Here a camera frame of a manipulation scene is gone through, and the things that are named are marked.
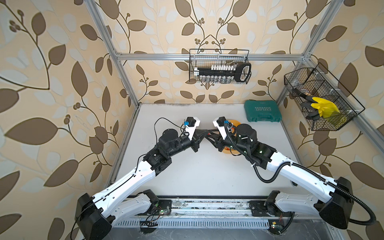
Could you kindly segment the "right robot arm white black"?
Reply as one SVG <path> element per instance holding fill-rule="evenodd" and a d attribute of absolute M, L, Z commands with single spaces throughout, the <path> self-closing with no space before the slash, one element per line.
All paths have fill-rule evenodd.
<path fill-rule="evenodd" d="M 308 197 L 283 197 L 275 191 L 273 205 L 281 212 L 298 212 L 318 215 L 329 225 L 345 230 L 350 223 L 372 226 L 377 218 L 372 209 L 353 195 L 351 182 L 340 177 L 321 175 L 298 164 L 275 148 L 257 140 L 257 132 L 247 124 L 234 127 L 224 119 L 213 122 L 218 129 L 218 148 L 234 149 L 250 162 L 259 180 L 270 184 L 283 176 L 310 192 Z"/>

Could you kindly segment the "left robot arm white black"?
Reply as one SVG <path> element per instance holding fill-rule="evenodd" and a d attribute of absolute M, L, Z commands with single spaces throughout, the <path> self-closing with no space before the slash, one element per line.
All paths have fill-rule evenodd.
<path fill-rule="evenodd" d="M 83 194 L 77 201 L 75 226 L 86 240 L 102 240 L 118 218 L 118 207 L 136 189 L 155 178 L 172 162 L 172 156 L 188 148 L 197 152 L 201 141 L 209 131 L 197 131 L 179 135 L 175 129 L 167 129 L 156 145 L 143 155 L 143 160 L 114 184 L 90 196 Z"/>

